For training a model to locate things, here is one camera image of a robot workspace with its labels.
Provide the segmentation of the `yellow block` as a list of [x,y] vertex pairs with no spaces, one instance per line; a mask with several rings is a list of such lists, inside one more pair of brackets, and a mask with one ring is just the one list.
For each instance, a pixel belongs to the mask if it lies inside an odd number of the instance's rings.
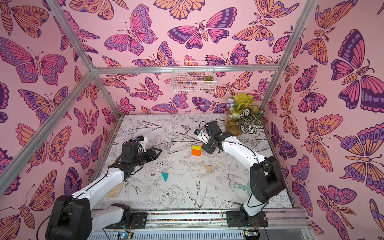
[[196,146],[196,145],[194,145],[194,146],[193,146],[193,150],[201,151],[201,150],[202,150],[202,147],[201,147],[201,146]]

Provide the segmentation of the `orange small block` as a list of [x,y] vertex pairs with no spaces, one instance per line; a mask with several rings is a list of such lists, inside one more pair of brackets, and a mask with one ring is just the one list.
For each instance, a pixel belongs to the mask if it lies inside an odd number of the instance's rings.
[[192,156],[200,157],[201,154],[202,154],[202,151],[201,151],[201,150],[192,149],[192,151],[191,151],[191,155],[192,155]]

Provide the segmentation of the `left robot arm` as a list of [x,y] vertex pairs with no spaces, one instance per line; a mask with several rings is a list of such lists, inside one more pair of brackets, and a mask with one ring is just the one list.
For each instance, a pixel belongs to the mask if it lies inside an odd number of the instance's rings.
[[124,142],[121,154],[102,176],[79,191],[55,200],[52,213],[47,218],[45,238],[86,240],[94,232],[109,226],[133,225],[130,206],[112,204],[102,210],[94,210],[94,206],[110,190],[137,173],[136,167],[157,160],[161,153],[158,148],[146,149],[146,139],[142,136]]

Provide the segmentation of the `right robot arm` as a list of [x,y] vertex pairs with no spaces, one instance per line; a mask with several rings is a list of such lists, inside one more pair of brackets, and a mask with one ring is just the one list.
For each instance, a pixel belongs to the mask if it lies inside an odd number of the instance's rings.
[[223,132],[217,121],[205,123],[194,134],[203,141],[208,154],[225,152],[233,156],[250,172],[250,196],[241,205],[240,213],[248,224],[267,205],[269,200],[286,189],[279,161],[274,156],[265,157],[238,140],[232,133]]

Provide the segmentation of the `teal triangle block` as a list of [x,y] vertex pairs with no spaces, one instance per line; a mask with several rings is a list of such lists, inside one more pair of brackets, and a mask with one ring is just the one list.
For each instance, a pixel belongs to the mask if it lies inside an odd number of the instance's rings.
[[164,181],[167,182],[168,177],[169,177],[168,173],[162,172],[162,176],[163,176]]

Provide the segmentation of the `artificial plant bouquet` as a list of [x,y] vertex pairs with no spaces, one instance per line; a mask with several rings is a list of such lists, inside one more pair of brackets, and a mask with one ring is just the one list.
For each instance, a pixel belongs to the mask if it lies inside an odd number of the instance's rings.
[[230,118],[236,122],[243,134],[254,134],[256,130],[264,127],[265,111],[253,101],[252,95],[237,94],[228,98],[228,110],[232,113]]

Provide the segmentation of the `small succulent in basket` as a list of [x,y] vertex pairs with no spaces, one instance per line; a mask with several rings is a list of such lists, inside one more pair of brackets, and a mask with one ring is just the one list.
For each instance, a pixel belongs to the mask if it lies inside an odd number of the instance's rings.
[[204,81],[205,81],[205,82],[212,82],[213,80],[214,80],[214,77],[211,76],[211,75],[208,75],[208,76],[205,76],[205,77],[204,77]]

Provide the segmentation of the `green circuit board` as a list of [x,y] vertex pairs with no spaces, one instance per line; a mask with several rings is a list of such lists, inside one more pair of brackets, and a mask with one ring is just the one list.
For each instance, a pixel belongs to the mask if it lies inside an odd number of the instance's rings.
[[133,233],[119,232],[117,235],[117,240],[132,240]]
[[244,231],[245,240],[259,240],[260,232],[258,230]]

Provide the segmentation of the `green circuit board left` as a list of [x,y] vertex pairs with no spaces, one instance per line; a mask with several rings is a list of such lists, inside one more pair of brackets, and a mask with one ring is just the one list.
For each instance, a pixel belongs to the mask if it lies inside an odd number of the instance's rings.
[[117,240],[132,240],[133,233],[119,232],[117,235]]

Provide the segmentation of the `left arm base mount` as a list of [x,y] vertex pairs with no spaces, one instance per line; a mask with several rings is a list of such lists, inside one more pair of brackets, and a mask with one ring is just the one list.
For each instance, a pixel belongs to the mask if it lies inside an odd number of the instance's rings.
[[144,229],[147,224],[148,213],[145,212],[129,212],[123,214],[123,218],[116,224],[114,229]]

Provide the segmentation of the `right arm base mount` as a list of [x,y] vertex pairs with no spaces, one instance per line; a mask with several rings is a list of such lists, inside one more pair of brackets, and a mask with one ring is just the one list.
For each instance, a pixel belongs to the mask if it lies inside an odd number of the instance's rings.
[[241,211],[225,212],[227,225],[229,228],[247,228],[247,227],[268,227],[266,213],[260,211],[253,217],[249,217]]

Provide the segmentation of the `aluminium frame left post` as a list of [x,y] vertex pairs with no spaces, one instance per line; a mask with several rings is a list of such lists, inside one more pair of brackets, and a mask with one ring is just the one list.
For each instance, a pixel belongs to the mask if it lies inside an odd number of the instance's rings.
[[96,73],[97,69],[95,68],[87,52],[84,50],[83,46],[81,45],[81,42],[78,36],[76,35],[75,31],[73,30],[65,13],[63,12],[63,9],[61,8],[61,6],[57,1],[47,1],[47,4],[50,6],[52,13],[58,20],[59,24],[61,25],[62,29],[66,33],[71,44],[73,45],[73,48],[78,53],[80,60],[82,61],[83,65],[88,71],[87,75],[84,76],[84,80],[81,80],[81,83],[85,83],[86,80],[93,80],[95,84],[98,86],[99,91],[100,93],[102,93],[109,108],[112,110],[112,112],[118,119],[120,117],[120,114],[119,114],[119,111],[117,110],[117,106],[113,101],[112,97],[110,96],[108,90],[106,89],[106,86],[103,84],[100,76]]

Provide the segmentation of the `aluminium frame post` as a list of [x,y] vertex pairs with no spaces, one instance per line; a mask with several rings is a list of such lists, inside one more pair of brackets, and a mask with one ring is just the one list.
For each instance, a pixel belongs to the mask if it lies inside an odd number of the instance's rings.
[[50,6],[52,13],[58,20],[59,24],[61,25],[62,29],[66,33],[71,44],[73,45],[73,48],[78,53],[80,60],[82,61],[83,65],[88,71],[87,75],[84,76],[84,80],[81,80],[81,83],[85,83],[86,80],[93,80],[95,84],[98,86],[99,91],[100,93],[102,93],[109,108],[112,110],[112,112],[118,119],[120,117],[120,114],[119,114],[119,111],[117,110],[117,106],[113,101],[112,97],[110,96],[108,90],[106,89],[106,86],[103,84],[100,76],[96,73],[97,69],[95,68],[87,52],[84,50],[83,46],[81,45],[81,42],[78,36],[76,35],[75,31],[73,30],[65,13],[63,12],[63,9],[61,8],[61,6],[57,1],[47,1],[47,4]]
[[304,32],[305,27],[307,26],[307,23],[311,17],[312,12],[316,8],[318,1],[306,1],[304,8],[298,17],[296,24],[294,26],[294,31],[292,32],[289,41],[287,43],[287,46],[285,48],[284,53],[282,54],[282,57],[279,61],[278,65],[260,65],[261,71],[271,71],[274,72],[272,80],[270,80],[270,84],[267,88],[267,91],[265,93],[265,96],[263,100],[260,103],[260,109],[266,110],[269,100],[272,97],[273,91],[277,84],[280,81],[281,76],[283,75],[284,69],[288,64],[288,61],[290,60],[291,56],[293,55],[293,51],[301,37],[301,34]]

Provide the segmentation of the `aluminium front rail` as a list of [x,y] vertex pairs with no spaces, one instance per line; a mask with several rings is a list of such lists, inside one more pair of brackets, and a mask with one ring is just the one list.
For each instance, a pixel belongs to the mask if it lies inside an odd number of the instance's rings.
[[[239,211],[237,209],[213,209],[213,210],[172,210],[172,211],[149,211],[137,210],[133,212],[148,213],[147,224],[144,229],[139,230],[166,230],[166,229],[236,229],[229,228],[225,212]],[[306,228],[310,226],[310,221],[303,210],[299,209],[266,209],[269,228]],[[113,224],[109,224],[107,229],[114,229]]]

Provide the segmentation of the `aluminium frame left diagonal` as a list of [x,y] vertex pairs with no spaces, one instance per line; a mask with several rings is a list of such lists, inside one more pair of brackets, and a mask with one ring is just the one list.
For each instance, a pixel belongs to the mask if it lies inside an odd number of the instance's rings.
[[61,121],[61,118],[69,110],[71,105],[76,101],[77,97],[93,77],[94,73],[92,71],[89,71],[83,77],[83,79],[73,88],[70,94],[48,118],[48,120],[37,130],[32,139],[27,142],[27,144],[14,157],[8,167],[1,173],[1,195],[4,194],[14,179],[22,171],[32,155],[48,137],[48,134],[51,133],[52,130]]

